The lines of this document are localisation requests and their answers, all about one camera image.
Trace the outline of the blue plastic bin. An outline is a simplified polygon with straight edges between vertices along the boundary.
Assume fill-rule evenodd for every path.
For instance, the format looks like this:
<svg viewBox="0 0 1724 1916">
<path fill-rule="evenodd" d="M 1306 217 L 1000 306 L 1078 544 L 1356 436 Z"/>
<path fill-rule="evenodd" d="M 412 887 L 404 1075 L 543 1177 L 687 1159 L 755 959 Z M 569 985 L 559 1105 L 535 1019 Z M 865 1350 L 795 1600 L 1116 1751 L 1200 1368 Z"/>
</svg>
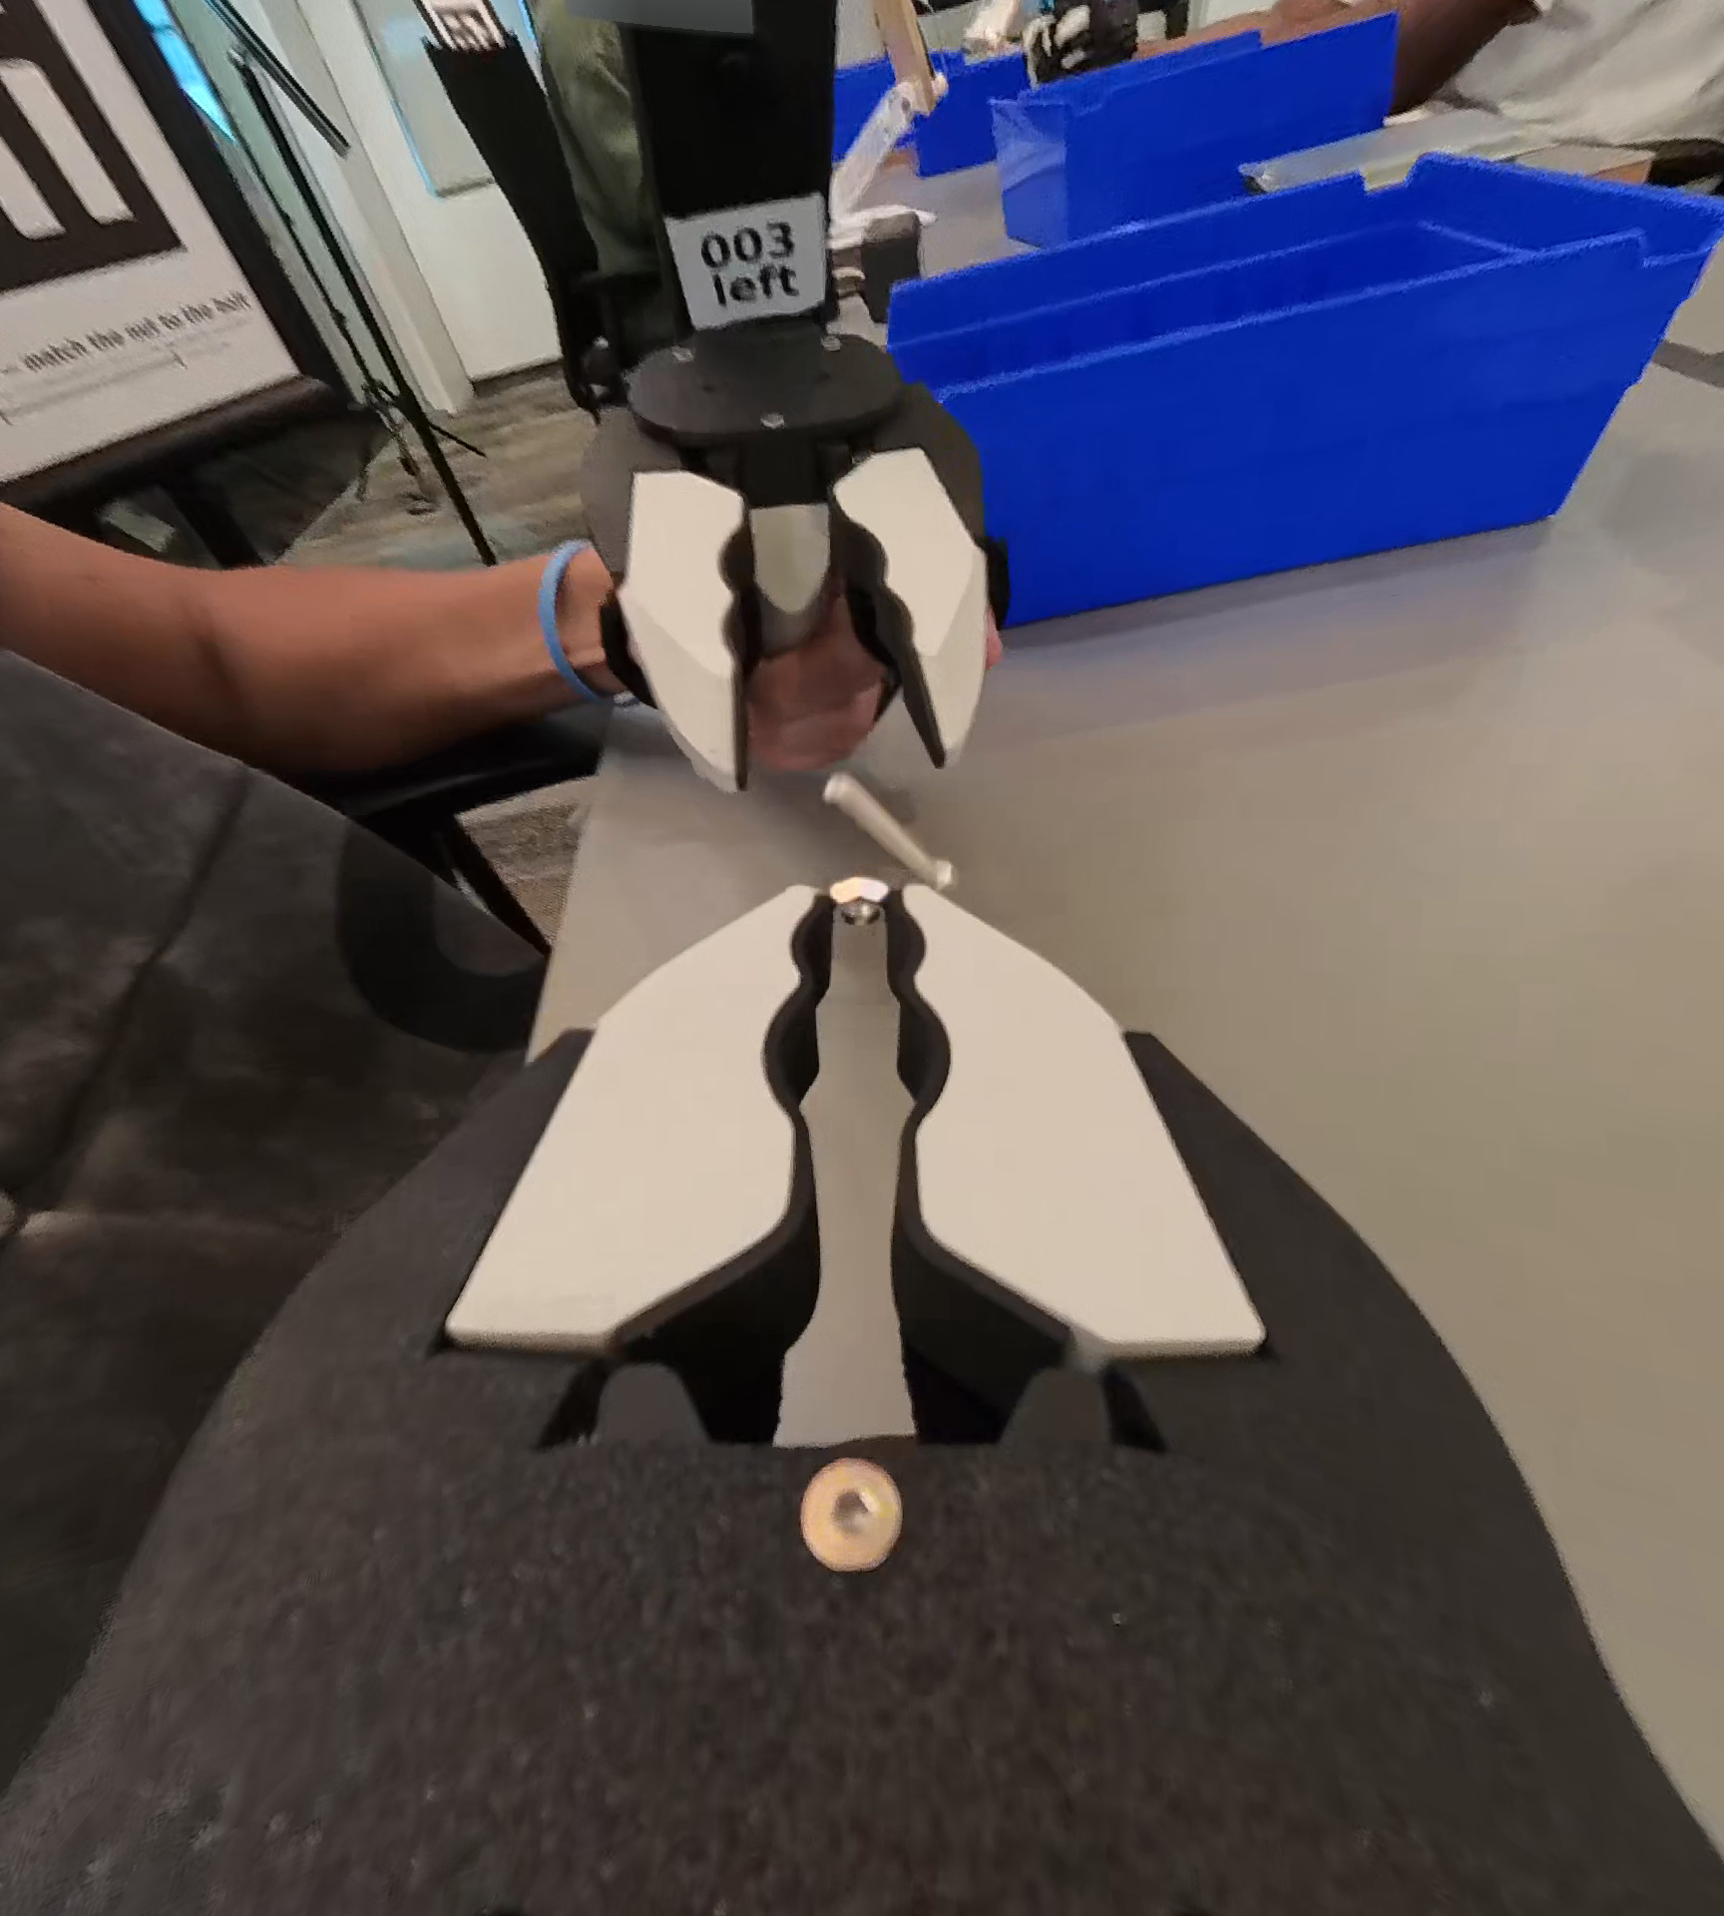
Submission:
<svg viewBox="0 0 1724 1916">
<path fill-rule="evenodd" d="M 1054 250 L 1240 201 L 1246 171 L 1387 121 L 1399 19 L 1240 33 L 1032 87 L 990 109 L 1004 231 Z"/>
<path fill-rule="evenodd" d="M 901 286 L 1018 626 L 1557 516 L 1724 199 L 1425 157 Z"/>
<path fill-rule="evenodd" d="M 1022 49 L 1006 47 L 984 59 L 960 49 L 938 51 L 930 59 L 946 81 L 932 115 L 915 123 L 899 151 L 911 155 L 915 173 L 940 179 L 992 165 L 994 103 L 1014 101 L 1030 87 Z M 889 57 L 839 67 L 833 75 L 833 159 L 849 157 L 879 103 L 897 83 Z"/>
</svg>

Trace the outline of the framed marker sign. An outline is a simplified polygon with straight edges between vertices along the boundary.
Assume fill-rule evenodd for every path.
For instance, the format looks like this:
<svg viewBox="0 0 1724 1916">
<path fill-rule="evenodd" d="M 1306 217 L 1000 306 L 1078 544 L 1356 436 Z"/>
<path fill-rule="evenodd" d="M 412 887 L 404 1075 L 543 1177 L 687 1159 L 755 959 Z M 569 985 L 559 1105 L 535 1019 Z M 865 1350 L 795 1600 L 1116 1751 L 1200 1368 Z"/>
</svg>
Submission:
<svg viewBox="0 0 1724 1916">
<path fill-rule="evenodd" d="M 0 3 L 0 494 L 144 478 L 342 400 L 138 9 Z"/>
</svg>

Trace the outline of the person's left hand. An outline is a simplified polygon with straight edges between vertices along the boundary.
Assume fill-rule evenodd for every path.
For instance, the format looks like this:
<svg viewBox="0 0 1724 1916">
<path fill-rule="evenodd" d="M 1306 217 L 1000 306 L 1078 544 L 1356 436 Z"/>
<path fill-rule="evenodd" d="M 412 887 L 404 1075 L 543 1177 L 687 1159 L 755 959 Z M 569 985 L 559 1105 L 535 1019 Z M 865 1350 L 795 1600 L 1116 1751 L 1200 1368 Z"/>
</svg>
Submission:
<svg viewBox="0 0 1724 1916">
<path fill-rule="evenodd" d="M 893 676 L 859 638 L 837 592 L 803 644 L 765 658 L 745 684 L 751 765 L 821 773 L 859 753 L 893 696 Z"/>
</svg>

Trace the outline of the blue wristband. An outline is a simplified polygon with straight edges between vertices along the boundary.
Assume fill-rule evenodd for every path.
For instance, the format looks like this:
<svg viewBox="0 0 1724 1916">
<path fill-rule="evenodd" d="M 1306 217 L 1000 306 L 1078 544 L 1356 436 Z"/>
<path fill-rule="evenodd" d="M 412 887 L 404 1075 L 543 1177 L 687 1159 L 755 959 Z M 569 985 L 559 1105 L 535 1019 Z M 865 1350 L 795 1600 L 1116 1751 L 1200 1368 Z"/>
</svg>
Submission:
<svg viewBox="0 0 1724 1916">
<path fill-rule="evenodd" d="M 565 540 L 539 576 L 539 636 L 555 682 L 589 708 L 627 708 L 631 694 L 611 668 L 605 610 L 611 574 L 589 540 Z"/>
</svg>

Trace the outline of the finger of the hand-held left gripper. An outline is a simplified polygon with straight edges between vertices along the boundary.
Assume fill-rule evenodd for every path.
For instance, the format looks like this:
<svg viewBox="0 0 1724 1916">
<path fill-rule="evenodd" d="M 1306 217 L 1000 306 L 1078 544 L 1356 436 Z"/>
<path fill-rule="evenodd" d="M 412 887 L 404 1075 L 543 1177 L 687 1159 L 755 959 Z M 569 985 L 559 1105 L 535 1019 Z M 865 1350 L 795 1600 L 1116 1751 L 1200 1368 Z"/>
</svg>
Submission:
<svg viewBox="0 0 1724 1916">
<path fill-rule="evenodd" d="M 629 654 L 669 735 L 715 789 L 749 785 L 743 498 L 697 472 L 641 472 L 617 590 Z"/>
<path fill-rule="evenodd" d="M 865 456 L 829 496 L 835 574 L 934 769 L 970 739 L 990 670 L 990 562 L 919 448 Z"/>
</svg>

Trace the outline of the person's left forearm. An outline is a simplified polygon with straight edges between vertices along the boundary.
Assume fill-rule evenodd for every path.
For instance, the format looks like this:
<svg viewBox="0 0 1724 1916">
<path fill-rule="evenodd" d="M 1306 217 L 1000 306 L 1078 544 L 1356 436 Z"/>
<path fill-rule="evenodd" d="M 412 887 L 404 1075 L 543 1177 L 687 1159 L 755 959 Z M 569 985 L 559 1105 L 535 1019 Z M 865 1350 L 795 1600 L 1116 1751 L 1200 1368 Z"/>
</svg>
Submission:
<svg viewBox="0 0 1724 1916">
<path fill-rule="evenodd" d="M 178 568 L 0 502 L 0 650 L 256 769 L 372 773 L 587 708 L 539 632 L 543 572 Z"/>
</svg>

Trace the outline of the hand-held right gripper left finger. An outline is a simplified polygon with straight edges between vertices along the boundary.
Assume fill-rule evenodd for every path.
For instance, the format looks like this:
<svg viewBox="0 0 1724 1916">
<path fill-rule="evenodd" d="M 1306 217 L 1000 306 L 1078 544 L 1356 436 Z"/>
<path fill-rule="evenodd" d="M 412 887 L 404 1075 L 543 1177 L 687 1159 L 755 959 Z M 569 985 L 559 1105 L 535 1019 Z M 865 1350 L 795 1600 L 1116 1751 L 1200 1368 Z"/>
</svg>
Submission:
<svg viewBox="0 0 1724 1916">
<path fill-rule="evenodd" d="M 823 895 L 793 885 L 553 1045 L 559 1097 L 446 1342 L 665 1368 L 713 1440 L 771 1446 L 821 1296 L 821 1003 Z"/>
</svg>

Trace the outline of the black device with green lights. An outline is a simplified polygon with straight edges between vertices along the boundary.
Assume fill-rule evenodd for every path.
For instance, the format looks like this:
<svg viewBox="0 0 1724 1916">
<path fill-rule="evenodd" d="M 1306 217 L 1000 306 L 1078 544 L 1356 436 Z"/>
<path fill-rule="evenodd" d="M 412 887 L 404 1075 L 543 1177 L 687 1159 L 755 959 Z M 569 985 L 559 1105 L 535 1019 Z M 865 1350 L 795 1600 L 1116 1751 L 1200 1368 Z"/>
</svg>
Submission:
<svg viewBox="0 0 1724 1916">
<path fill-rule="evenodd" d="M 905 205 L 865 207 L 829 227 L 829 262 L 839 288 L 887 286 L 925 276 L 925 238 L 936 217 Z"/>
</svg>

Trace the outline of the document stand with black board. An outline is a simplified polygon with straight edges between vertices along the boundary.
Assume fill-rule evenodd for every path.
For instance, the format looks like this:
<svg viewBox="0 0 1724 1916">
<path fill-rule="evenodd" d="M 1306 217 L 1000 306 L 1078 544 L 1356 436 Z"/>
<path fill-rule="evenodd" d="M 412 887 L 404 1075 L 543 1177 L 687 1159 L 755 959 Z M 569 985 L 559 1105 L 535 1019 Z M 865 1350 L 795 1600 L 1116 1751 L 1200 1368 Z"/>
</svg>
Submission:
<svg viewBox="0 0 1724 1916">
<path fill-rule="evenodd" d="M 915 3 L 871 3 L 871 21 L 893 69 L 855 137 L 841 149 L 829 181 L 829 217 L 837 229 L 861 223 L 877 179 L 915 125 L 928 119 L 946 97 Z"/>
</svg>

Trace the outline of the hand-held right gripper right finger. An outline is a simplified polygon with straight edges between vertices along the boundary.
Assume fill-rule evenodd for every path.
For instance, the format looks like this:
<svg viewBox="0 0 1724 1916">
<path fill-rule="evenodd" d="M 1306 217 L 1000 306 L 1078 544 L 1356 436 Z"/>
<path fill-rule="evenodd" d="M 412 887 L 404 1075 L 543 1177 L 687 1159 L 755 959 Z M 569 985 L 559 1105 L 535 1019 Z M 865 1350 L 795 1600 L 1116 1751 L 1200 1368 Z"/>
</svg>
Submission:
<svg viewBox="0 0 1724 1916">
<path fill-rule="evenodd" d="M 1264 1318 L 1164 1119 L 1150 1065 L 1080 985 L 925 885 L 893 897 L 911 1099 L 893 1300 L 917 1440 L 1158 1450 L 1146 1370 L 1244 1366 Z"/>
</svg>

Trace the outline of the black office chair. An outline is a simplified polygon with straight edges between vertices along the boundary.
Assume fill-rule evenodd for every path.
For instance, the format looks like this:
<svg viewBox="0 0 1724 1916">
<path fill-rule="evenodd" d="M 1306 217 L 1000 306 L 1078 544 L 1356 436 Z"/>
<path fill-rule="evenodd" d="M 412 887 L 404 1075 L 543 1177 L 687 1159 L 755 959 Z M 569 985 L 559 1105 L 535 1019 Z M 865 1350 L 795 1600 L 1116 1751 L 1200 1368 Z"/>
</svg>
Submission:
<svg viewBox="0 0 1724 1916">
<path fill-rule="evenodd" d="M 569 396 L 597 418 L 621 394 L 615 286 L 577 205 L 545 85 L 515 37 L 492 57 L 466 57 L 432 47 L 426 29 L 426 47 L 444 97 L 537 258 Z"/>
</svg>

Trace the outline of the thin short steel bolt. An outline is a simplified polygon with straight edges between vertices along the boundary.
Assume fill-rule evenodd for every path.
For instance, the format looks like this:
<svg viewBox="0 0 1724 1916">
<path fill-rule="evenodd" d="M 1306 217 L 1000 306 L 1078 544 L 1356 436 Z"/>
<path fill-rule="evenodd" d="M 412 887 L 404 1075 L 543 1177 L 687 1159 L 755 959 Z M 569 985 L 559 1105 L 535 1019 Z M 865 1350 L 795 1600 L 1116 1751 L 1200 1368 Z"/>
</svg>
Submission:
<svg viewBox="0 0 1724 1916">
<path fill-rule="evenodd" d="M 863 779 L 851 773 L 831 775 L 823 789 L 823 801 L 919 885 L 942 897 L 954 893 L 954 867 L 927 851 L 915 831 L 905 827 Z"/>
</svg>

